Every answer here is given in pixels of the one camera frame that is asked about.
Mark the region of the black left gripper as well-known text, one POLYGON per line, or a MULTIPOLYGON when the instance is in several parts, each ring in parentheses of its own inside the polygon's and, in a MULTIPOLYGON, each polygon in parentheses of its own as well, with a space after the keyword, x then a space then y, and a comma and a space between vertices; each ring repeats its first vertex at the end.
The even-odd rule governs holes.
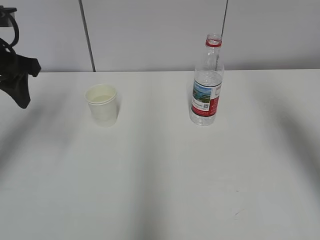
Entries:
POLYGON ((0 89, 20 108, 26 109, 31 101, 29 75, 37 77, 40 71, 41 65, 36 58, 16 54, 11 45, 0 39, 0 89))

